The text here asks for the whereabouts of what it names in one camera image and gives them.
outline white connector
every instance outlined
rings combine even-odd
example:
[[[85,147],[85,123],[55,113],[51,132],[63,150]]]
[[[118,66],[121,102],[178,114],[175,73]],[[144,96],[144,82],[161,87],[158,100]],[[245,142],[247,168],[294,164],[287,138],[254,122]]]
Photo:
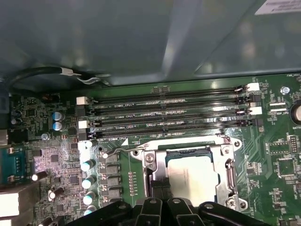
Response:
[[[76,105],[87,105],[88,104],[88,97],[77,97],[76,98]]]
[[[253,82],[253,83],[249,83],[246,85],[246,90],[247,91],[259,91],[259,83],[257,82]]]
[[[84,120],[84,121],[79,121],[79,129],[87,129],[90,128],[90,121]]]
[[[262,107],[250,107],[250,115],[262,114]]]

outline green circuit board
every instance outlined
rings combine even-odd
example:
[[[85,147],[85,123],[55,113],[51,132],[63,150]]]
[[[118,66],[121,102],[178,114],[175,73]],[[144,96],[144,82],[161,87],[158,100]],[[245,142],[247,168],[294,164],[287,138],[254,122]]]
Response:
[[[12,97],[12,108],[22,113],[22,125],[16,129],[26,129],[28,131],[28,142],[23,142],[26,153],[26,175],[27,178],[33,172],[48,170],[50,176],[41,182],[41,201],[35,206],[35,221],[37,225],[47,216],[65,216],[66,221],[81,217],[87,209],[82,202],[82,197],[87,190],[81,186],[81,181],[88,175],[93,175],[96,182],[89,189],[97,194],[97,199],[93,203],[97,208],[101,208],[112,200],[122,199],[131,205],[135,201],[144,197],[143,175],[141,162],[129,157],[127,153],[118,153],[112,158],[104,159],[104,152],[116,147],[125,149],[134,148],[137,145],[146,143],[154,139],[166,139],[175,137],[192,137],[223,133],[229,137],[239,138],[243,141],[243,147],[235,154],[235,165],[237,171],[237,183],[239,197],[248,201],[249,208],[244,212],[256,219],[262,220],[271,225],[279,225],[281,221],[288,226],[293,223],[301,223],[301,126],[298,126],[291,119],[291,108],[301,99],[301,75],[278,74],[263,75],[256,77],[240,77],[229,79],[216,79],[205,81],[188,81],[162,84],[147,84],[140,86],[126,86],[117,88],[105,88],[77,90],[50,94],[47,96],[48,102],[43,102],[32,97]],[[240,116],[241,120],[261,119],[260,125],[250,125],[239,127],[227,125],[223,127],[189,127],[188,129],[171,130],[165,133],[155,130],[157,122],[149,118],[153,114],[141,113],[140,115],[146,123],[139,125],[137,131],[131,130],[134,123],[130,123],[131,114],[125,111],[128,106],[123,103],[123,97],[146,96],[141,99],[140,106],[155,105],[147,99],[148,95],[162,96],[166,93],[188,93],[200,90],[218,90],[232,87],[239,87],[249,83],[259,83],[260,89],[254,94],[260,96],[256,106],[262,108],[262,114]],[[287,94],[283,88],[289,88]],[[99,106],[100,112],[103,109],[111,108],[111,114],[93,113],[91,116],[83,115],[78,117],[76,113],[76,97],[87,97],[90,100],[89,112]],[[109,104],[110,99],[120,98],[119,104]],[[185,94],[177,97],[174,105],[190,100],[185,100]],[[237,109],[237,105],[229,106],[228,111]],[[62,112],[65,115],[63,121],[66,127],[63,131],[53,129],[54,112]],[[181,109],[174,108],[170,114],[184,114]],[[97,144],[86,150],[87,153],[78,150],[79,132],[78,120],[107,122],[102,126],[102,134],[97,137]],[[114,121],[124,127],[115,127]],[[48,133],[49,140],[41,140],[41,135]],[[95,161],[88,173],[80,170],[80,164],[85,159],[90,158]],[[113,188],[118,192],[111,193],[112,186],[108,185],[110,173],[118,176],[118,184]],[[61,199],[50,202],[48,200],[48,190],[51,186],[63,186],[65,192]]]

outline white capacitor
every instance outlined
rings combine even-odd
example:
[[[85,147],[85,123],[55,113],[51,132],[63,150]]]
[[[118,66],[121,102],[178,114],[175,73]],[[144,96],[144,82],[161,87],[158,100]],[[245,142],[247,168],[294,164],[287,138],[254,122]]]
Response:
[[[95,210],[97,210],[95,206],[88,206],[87,210],[84,212],[84,216],[94,212]]]
[[[85,145],[86,145],[86,148],[91,148],[91,147],[94,147],[98,144],[97,140],[88,140]]]
[[[94,184],[94,182],[95,182],[94,178],[89,176],[83,180],[81,185],[84,189],[89,189],[92,186],[92,184]]]
[[[54,121],[62,121],[65,119],[65,115],[61,112],[54,112],[52,118]]]
[[[88,192],[86,196],[83,198],[83,202],[85,205],[91,205],[91,203],[94,201],[96,195],[94,192]]]
[[[55,130],[55,131],[63,131],[66,129],[66,126],[63,122],[60,122],[60,121],[56,121],[55,123],[53,123],[53,126],[52,128]]]
[[[91,160],[88,160],[80,165],[82,171],[87,172],[94,166],[94,163]]]

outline integrated circuit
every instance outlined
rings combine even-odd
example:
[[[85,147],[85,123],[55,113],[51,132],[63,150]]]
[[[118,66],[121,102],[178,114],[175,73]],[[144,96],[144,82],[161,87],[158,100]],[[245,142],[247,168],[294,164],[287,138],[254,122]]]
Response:
[[[57,154],[53,154],[50,156],[50,161],[51,162],[58,162],[58,155]]]
[[[278,159],[278,173],[279,176],[287,177],[295,174],[295,167],[293,158]]]

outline motherboard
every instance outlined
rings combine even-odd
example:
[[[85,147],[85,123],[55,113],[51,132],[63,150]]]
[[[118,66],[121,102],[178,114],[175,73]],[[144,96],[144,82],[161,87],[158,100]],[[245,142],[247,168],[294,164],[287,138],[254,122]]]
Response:
[[[271,225],[301,225],[300,85],[301,75],[289,73],[12,96],[0,184],[38,181],[33,226],[68,223],[119,200],[134,206],[149,195],[145,169],[158,158],[141,150],[156,141],[152,151],[169,154],[175,196],[184,195],[179,166],[190,178],[197,172],[187,189],[198,206],[204,196],[221,200],[212,191],[222,177],[206,176],[223,174],[210,155],[218,146],[233,156],[225,159],[225,205]]]

